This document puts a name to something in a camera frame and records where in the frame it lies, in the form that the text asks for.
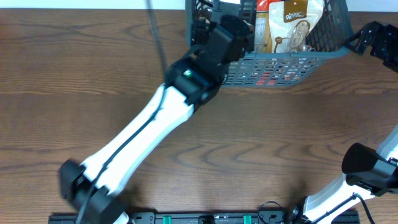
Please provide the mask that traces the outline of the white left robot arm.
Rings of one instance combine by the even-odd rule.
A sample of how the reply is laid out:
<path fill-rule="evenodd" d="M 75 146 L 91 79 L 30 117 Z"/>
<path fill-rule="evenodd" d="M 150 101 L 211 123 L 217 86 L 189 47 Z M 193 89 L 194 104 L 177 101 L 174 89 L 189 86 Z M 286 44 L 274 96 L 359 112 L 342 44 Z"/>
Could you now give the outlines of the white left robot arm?
<path fill-rule="evenodd" d="M 157 145 L 212 100 L 229 65 L 244 55 L 250 29 L 242 19 L 221 16 L 205 26 L 207 39 L 195 44 L 164 71 L 164 82 L 144 109 L 105 147 L 59 168 L 62 197 L 76 210 L 75 223 L 129 223 L 117 197 Z"/>

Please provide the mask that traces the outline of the spaghetti packet orange and tan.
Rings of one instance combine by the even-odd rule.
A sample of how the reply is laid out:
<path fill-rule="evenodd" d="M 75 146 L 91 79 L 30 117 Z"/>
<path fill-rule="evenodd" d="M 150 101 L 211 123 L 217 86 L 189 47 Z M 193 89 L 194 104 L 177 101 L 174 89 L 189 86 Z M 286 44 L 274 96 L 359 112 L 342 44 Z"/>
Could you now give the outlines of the spaghetti packet orange and tan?
<path fill-rule="evenodd" d="M 281 0 L 257 0 L 254 50 L 257 53 L 276 53 L 276 36 L 283 23 L 284 3 Z"/>

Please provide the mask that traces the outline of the beige Paritree snack bag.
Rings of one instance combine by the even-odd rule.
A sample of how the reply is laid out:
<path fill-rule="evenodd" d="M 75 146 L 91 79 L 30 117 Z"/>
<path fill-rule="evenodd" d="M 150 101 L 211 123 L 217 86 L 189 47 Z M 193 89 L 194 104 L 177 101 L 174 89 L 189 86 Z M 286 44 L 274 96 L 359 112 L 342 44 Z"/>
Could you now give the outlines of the beige Paritree snack bag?
<path fill-rule="evenodd" d="M 287 0 L 269 4 L 273 53 L 303 50 L 305 38 L 323 15 L 324 0 Z"/>

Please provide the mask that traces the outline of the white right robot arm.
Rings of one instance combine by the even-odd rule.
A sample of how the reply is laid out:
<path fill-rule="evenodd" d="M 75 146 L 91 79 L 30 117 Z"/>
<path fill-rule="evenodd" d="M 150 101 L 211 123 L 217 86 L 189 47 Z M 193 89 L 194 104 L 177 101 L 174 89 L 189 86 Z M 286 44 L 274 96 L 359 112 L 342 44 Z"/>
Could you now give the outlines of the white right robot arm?
<path fill-rule="evenodd" d="M 345 47 L 362 55 L 367 47 L 383 65 L 397 71 L 397 27 L 370 22 L 349 37 Z M 397 193 L 397 130 L 377 149 L 354 143 L 346 152 L 342 173 L 316 194 L 296 204 L 284 223 L 331 223 L 357 203 Z"/>

